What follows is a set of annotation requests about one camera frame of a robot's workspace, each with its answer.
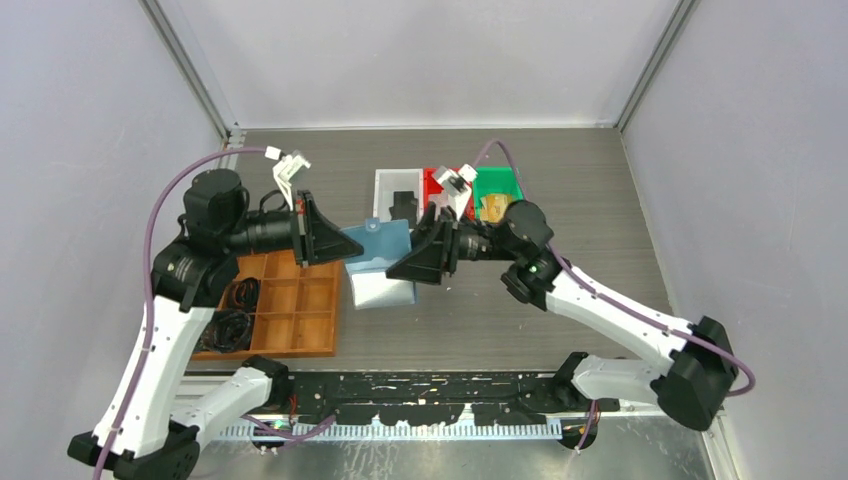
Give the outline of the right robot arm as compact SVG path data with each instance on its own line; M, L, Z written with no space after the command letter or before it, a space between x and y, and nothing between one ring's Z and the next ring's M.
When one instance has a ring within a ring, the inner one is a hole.
M500 280L516 301L576 320L634 355L571 353L552 382L562 407L635 401L657 406L684 427L707 430L741 370L724 326L710 317L691 322L664 314L602 285L556 254L553 236L542 210L527 200L511 203L497 223L458 221L430 204L411 233L411 252L386 275L438 285L461 261L506 261Z

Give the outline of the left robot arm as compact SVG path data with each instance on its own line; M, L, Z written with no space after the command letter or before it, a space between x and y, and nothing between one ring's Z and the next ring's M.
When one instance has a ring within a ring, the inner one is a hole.
M283 210L253 210L249 199L233 170L211 169L192 180L179 235L143 257L144 315L120 384L96 427L71 439L70 458L117 479L185 479L201 451L237 419L288 406L288 368L254 355L193 406L174 407L194 349L238 275L240 256L290 251L298 264L311 266L364 251L306 190Z

